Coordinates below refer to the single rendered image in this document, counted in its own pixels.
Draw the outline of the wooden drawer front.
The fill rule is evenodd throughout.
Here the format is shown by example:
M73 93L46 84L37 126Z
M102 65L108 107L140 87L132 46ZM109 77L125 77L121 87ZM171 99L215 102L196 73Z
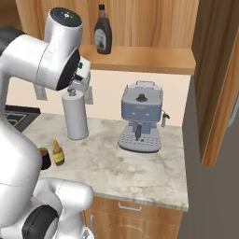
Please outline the wooden drawer front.
M142 211L134 212L134 211L119 209L118 202L120 202L122 205L136 207L136 208L142 205ZM93 203L91 207L89 208L89 210L101 212L101 213L109 213L109 214L119 215L119 216L129 216L132 218L140 218L140 219L145 219L145 220L159 222L159 223L165 223L165 224L174 225L174 226L179 226L181 224L181 219L183 217L182 211L153 206L153 205L147 205L147 204L136 204L136 203L124 202L119 200L103 198L103 197L94 197Z

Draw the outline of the wooden cabinet door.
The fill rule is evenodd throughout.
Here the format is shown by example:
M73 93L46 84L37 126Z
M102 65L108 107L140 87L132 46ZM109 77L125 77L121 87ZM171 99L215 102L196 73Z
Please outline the wooden cabinet door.
M200 0L192 52L201 164L216 164L239 92L239 0Z

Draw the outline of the dark grey fridge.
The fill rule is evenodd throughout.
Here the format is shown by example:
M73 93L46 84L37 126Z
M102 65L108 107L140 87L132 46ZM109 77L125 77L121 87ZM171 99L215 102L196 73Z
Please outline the dark grey fridge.
M183 119L188 212L177 239L239 239L239 111L213 167L201 165L194 82Z

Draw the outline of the wooden base cupboard door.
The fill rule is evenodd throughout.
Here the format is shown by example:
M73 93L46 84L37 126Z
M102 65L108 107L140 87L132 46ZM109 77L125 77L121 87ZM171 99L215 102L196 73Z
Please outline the wooden base cupboard door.
M177 239L179 227L145 219L87 210L85 222L91 229L94 215L95 239Z

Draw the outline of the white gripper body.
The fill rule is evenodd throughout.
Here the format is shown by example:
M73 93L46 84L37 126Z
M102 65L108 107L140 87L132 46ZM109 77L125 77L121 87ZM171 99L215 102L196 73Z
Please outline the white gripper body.
M74 80L69 86L70 89L85 92L89 88L91 74L88 74L86 78L79 75L75 75Z

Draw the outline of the dark mug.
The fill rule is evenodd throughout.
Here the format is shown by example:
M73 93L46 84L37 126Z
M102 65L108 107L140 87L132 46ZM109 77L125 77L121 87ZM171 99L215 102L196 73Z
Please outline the dark mug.
M42 170L47 170L51 167L51 161L49 157L49 151L46 148L39 148L42 156Z

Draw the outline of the grey wall outlet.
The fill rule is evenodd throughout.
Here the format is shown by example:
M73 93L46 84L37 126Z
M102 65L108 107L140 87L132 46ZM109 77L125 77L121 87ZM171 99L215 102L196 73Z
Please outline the grey wall outlet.
M38 86L38 85L34 85L34 89L35 89L35 97L37 100L42 100L42 101L47 101L47 93L46 93L46 89L42 86Z
M89 87L86 92L84 93L85 103L87 105L93 104L93 97L92 97L92 87Z

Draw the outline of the dark brown syrup bottle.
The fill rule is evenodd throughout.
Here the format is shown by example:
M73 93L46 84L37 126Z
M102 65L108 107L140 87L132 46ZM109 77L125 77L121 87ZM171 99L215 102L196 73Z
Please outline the dark brown syrup bottle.
M110 54L112 48L112 30L105 6L99 6L99 16L94 27L95 47L100 54Z

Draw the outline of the white paper towel roll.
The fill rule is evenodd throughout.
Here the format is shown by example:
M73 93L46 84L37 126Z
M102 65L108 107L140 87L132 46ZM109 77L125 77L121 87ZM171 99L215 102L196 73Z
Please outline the white paper towel roll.
M82 140L89 135L84 93L68 88L62 96L67 136Z

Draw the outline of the black hob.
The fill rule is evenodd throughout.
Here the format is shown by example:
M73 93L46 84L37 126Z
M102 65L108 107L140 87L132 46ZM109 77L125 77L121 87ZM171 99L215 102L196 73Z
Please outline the black hob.
M41 111L37 107L6 105L5 113L10 124L22 133L41 114Z

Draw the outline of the wooden wall cabinet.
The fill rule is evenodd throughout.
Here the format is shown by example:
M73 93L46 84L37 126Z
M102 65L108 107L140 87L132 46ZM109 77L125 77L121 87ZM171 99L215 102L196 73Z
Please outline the wooden wall cabinet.
M99 70L191 75L191 51L199 0L15 0L23 31L44 37L50 9L66 7L82 19L80 54ZM99 6L108 14L113 47L96 51L94 27Z

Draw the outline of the amber honey bottle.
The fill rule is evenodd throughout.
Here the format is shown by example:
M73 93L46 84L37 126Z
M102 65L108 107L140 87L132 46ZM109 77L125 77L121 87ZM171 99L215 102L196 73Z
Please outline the amber honey bottle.
M64 153L63 149L59 146L57 140L54 140L53 142L54 148L53 148L53 160L57 166L60 166L64 163Z

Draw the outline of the blue-grey espresso machine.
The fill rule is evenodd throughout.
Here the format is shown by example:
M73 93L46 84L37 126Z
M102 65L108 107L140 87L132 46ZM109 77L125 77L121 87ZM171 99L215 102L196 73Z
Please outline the blue-grey espresso machine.
M127 85L121 97L121 117L129 123L119 137L121 148L133 152L155 153L162 145L157 123L170 116L162 110L163 90L153 81L137 80Z

